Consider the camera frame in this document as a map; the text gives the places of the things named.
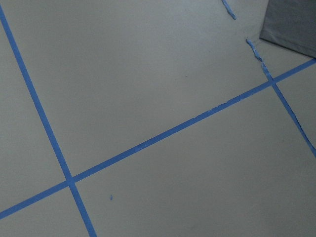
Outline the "dark brown t-shirt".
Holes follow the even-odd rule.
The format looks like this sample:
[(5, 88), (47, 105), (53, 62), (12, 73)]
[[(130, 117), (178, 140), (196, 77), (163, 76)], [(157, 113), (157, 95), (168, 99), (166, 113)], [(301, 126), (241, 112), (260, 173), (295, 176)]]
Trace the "dark brown t-shirt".
[(315, 58), (316, 2), (270, 0), (260, 39)]

